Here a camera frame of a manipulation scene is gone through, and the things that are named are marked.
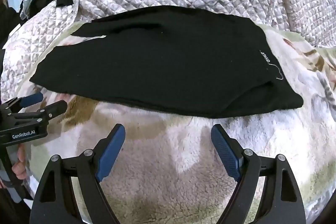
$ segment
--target silver screw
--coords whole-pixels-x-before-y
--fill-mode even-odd
[[[84,151],[85,156],[91,156],[92,153],[93,153],[93,151],[91,149],[87,149],[87,150]]]
[[[53,155],[51,157],[51,161],[58,161],[59,156],[58,155]]]
[[[285,161],[286,157],[284,155],[278,155],[278,159],[281,161]]]
[[[252,156],[253,155],[253,151],[251,149],[245,149],[244,153],[245,153],[245,155],[248,155],[248,156]]]

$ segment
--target textured blue pad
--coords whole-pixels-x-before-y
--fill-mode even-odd
[[[239,181],[241,178],[239,160],[216,126],[211,129],[211,140],[227,174],[233,177],[235,181]]]
[[[120,126],[98,161],[96,179],[99,182],[110,174],[113,164],[116,161],[119,151],[125,141],[125,137],[125,128]]]
[[[42,102],[42,100],[43,100],[43,94],[41,92],[26,96],[26,97],[22,97],[20,101],[20,107],[22,108],[29,107],[39,102]]]

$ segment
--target blue rubber pad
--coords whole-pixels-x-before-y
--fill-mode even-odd
[[[39,102],[42,102],[42,100],[43,100],[43,94],[41,92],[26,96],[26,97],[22,97],[20,101],[20,107],[22,108],[29,107]]]
[[[235,181],[239,181],[241,178],[239,160],[216,126],[211,129],[211,141],[225,167],[227,174],[230,177],[233,177]]]
[[[120,126],[98,161],[96,179],[99,182],[102,182],[103,178],[110,174],[114,162],[116,161],[120,149],[125,141],[125,137],[125,128]]]

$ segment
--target bed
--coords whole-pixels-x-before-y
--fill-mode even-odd
[[[32,190],[36,187],[34,179],[40,178],[50,156],[79,154],[93,147],[119,122],[130,132],[129,139],[125,152],[121,152],[114,170],[103,182],[119,219],[132,223],[216,222],[234,188],[224,169],[216,169],[216,154],[206,134],[212,124],[221,123],[243,147],[265,156],[279,152],[290,159],[304,199],[307,223],[312,223],[336,186],[336,116],[332,103],[335,79],[330,69],[336,62],[336,0],[74,0],[73,6],[64,8],[56,8],[52,2],[6,43],[1,100],[35,92],[37,87],[31,86],[28,79],[36,64],[52,47],[74,43],[69,35],[83,22],[151,5],[202,8],[249,17],[262,24],[274,55],[292,79],[290,84],[304,97],[304,107],[210,121],[42,90],[44,103],[65,99],[69,109],[60,123],[50,125],[49,137],[26,146],[30,151]],[[161,163],[153,161],[159,156]],[[151,176],[158,178],[154,189]],[[249,221],[258,205],[261,184]],[[89,222],[84,208],[82,214]]]

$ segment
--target human hand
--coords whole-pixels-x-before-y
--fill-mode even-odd
[[[18,158],[18,162],[16,162],[13,167],[12,170],[14,172],[14,174],[16,174],[18,179],[25,179],[27,178],[27,172],[26,172],[26,154],[25,154],[25,147],[23,146],[23,144],[19,144],[18,146],[18,151],[17,151],[17,158]],[[1,188],[6,188],[1,179],[0,179],[0,189]]]

